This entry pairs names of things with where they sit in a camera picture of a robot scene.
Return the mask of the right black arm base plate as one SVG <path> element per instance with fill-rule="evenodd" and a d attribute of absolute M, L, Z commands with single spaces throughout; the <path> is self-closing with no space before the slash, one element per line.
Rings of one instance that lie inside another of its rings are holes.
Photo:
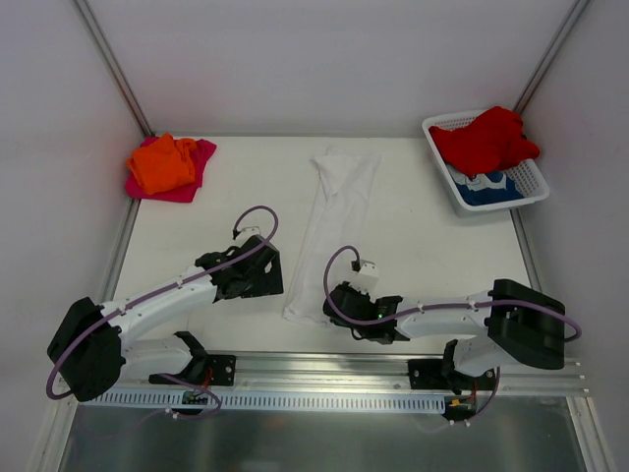
<path fill-rule="evenodd" d="M 487 373 L 479 377 L 461 374 L 454 369 L 451 360 L 442 358 L 410 359 L 407 361 L 411 389 L 449 390 L 454 394 L 464 391 L 492 391 L 496 386 L 496 375 Z"/>

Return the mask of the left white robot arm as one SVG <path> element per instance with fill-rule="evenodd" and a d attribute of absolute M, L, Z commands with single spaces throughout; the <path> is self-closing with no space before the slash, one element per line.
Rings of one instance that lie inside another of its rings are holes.
<path fill-rule="evenodd" d="M 170 280 L 143 293 L 97 304 L 74 302 L 47 348 L 53 369 L 46 393 L 62 379 L 67 394 L 94 400 L 119 381 L 200 385 L 215 363 L 189 331 L 148 339 L 151 330 L 175 317 L 220 301 L 279 295 L 280 252 L 257 234 L 224 252 L 210 252 Z"/>

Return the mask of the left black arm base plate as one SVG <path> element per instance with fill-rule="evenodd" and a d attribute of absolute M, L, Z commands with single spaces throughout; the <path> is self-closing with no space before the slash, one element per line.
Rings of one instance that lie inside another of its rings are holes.
<path fill-rule="evenodd" d="M 237 357 L 231 354 L 206 354 L 201 363 L 198 384 L 202 386 L 233 386 Z"/>

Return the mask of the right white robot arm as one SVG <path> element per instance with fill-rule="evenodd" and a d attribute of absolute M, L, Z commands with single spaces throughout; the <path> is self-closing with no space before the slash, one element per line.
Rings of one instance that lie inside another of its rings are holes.
<path fill-rule="evenodd" d="M 440 358 L 410 361 L 414 389 L 490 390 L 503 366 L 558 371 L 565 365 L 564 306 L 511 279 L 459 301 L 432 303 L 399 295 L 372 299 L 343 282 L 326 290 L 322 310 L 357 340 L 390 345 L 448 336 Z"/>

